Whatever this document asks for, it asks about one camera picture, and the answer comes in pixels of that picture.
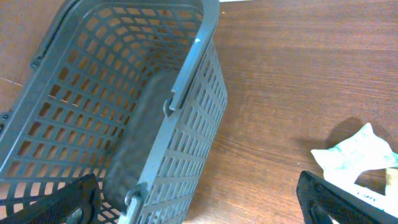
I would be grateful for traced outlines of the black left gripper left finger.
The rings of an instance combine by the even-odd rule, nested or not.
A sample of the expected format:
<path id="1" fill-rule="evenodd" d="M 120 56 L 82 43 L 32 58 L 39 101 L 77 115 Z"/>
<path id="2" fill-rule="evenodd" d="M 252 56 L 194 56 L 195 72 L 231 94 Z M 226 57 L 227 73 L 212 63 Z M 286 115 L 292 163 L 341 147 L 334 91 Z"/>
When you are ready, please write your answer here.
<path id="1" fill-rule="evenodd" d="M 87 174 L 38 200 L 1 223 L 98 223 L 101 210 L 96 176 Z"/>

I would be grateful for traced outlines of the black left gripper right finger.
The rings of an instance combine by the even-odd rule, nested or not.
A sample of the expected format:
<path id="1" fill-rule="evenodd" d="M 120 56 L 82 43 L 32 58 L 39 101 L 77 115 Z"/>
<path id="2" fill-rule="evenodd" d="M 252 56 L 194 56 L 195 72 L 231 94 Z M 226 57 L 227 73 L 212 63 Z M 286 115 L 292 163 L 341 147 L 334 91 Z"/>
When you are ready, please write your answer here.
<path id="1" fill-rule="evenodd" d="M 397 218 L 305 170 L 296 189 L 304 223 L 397 223 Z"/>

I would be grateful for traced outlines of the mint green wipes pack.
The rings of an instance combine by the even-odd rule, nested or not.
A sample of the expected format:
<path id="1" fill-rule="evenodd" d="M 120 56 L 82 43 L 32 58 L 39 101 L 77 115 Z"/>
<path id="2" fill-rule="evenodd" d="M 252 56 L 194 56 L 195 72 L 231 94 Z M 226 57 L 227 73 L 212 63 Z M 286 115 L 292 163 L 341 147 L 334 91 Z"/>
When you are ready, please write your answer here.
<path id="1" fill-rule="evenodd" d="M 311 153 L 323 169 L 324 179 L 337 185 L 353 184 L 368 170 L 397 167 L 397 154 L 387 141 L 375 135 L 370 123 L 337 145 L 312 149 Z"/>

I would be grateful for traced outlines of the white bamboo print tube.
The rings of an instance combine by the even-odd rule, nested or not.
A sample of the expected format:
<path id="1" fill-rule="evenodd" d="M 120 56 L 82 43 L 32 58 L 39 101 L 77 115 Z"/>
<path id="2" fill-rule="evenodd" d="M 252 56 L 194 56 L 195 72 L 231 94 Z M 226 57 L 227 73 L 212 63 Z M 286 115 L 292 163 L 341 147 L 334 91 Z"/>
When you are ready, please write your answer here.
<path id="1" fill-rule="evenodd" d="M 386 169 L 385 194 L 381 195 L 366 187 L 351 184 L 343 188 L 345 191 L 397 218 L 397 169 Z"/>

